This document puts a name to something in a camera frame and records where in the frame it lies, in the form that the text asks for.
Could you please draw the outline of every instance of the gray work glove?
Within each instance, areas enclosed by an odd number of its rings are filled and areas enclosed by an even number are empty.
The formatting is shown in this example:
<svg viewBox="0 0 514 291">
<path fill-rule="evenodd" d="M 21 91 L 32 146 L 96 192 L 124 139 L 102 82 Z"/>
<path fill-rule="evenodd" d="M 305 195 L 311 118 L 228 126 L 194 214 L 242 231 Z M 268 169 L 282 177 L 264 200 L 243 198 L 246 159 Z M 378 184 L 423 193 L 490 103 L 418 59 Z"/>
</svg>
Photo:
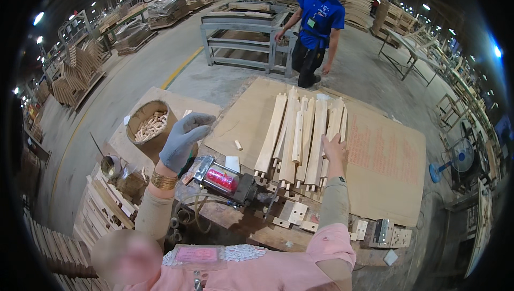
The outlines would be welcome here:
<svg viewBox="0 0 514 291">
<path fill-rule="evenodd" d="M 162 163 L 176 173 L 187 163 L 191 149 L 198 140 L 204 139 L 216 120 L 213 115 L 191 113 L 177 121 L 168 140 L 159 153 Z"/>
</svg>

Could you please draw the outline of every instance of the gold bangle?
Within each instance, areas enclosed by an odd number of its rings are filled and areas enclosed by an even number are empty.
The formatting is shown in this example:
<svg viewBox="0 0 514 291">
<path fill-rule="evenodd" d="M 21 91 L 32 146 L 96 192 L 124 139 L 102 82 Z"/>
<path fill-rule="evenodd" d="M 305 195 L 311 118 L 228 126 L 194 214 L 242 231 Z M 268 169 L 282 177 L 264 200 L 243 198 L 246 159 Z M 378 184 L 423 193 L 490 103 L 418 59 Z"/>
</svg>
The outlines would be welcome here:
<svg viewBox="0 0 514 291">
<path fill-rule="evenodd" d="M 151 182 L 158 189 L 169 191 L 175 188 L 178 177 L 168 177 L 154 171 Z"/>
</svg>

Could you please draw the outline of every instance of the pink shirt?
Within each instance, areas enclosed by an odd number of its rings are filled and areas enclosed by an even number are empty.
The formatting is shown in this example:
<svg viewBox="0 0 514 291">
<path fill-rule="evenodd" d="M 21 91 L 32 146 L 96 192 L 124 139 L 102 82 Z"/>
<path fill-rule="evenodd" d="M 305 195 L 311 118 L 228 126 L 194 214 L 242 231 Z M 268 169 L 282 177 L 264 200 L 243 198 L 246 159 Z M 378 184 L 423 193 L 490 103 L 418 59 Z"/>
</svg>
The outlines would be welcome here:
<svg viewBox="0 0 514 291">
<path fill-rule="evenodd" d="M 316 262 L 342 259 L 352 265 L 357 259 L 344 224 L 328 225 L 316 232 L 305 252 L 290 253 L 267 250 L 264 256 L 246 261 L 228 261 L 227 268 L 210 271 L 205 291 L 221 290 L 339 290 Z M 193 271 L 163 265 L 153 286 L 148 282 L 125 287 L 125 290 L 194 290 Z"/>
</svg>

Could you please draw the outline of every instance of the blue polo shirt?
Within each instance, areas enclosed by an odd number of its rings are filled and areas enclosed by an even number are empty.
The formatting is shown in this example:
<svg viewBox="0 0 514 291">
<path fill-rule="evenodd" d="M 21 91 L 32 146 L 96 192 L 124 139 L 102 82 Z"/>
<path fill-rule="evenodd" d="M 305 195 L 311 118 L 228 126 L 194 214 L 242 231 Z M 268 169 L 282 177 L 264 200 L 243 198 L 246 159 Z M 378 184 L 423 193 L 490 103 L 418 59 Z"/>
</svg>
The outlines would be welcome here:
<svg viewBox="0 0 514 291">
<path fill-rule="evenodd" d="M 315 49 L 319 38 L 307 34 L 308 30 L 316 36 L 327 38 L 332 28 L 344 29 L 344 7 L 339 0 L 298 0 L 302 8 L 302 31 L 300 40 L 309 49 Z M 307 20 L 316 21 L 314 28 L 307 24 Z M 319 48 L 328 48 L 328 43 L 320 41 Z"/>
</svg>

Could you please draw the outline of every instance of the bucket of dowels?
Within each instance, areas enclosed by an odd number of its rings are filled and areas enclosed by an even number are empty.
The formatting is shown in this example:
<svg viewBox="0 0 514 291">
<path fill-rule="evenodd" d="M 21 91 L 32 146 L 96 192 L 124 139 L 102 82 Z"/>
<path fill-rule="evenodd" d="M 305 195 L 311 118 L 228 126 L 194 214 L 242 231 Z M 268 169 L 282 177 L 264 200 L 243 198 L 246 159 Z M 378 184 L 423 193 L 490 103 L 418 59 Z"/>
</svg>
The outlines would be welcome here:
<svg viewBox="0 0 514 291">
<path fill-rule="evenodd" d="M 126 126 L 127 137 L 154 164 L 177 118 L 166 102 L 154 100 L 141 106 Z"/>
</svg>

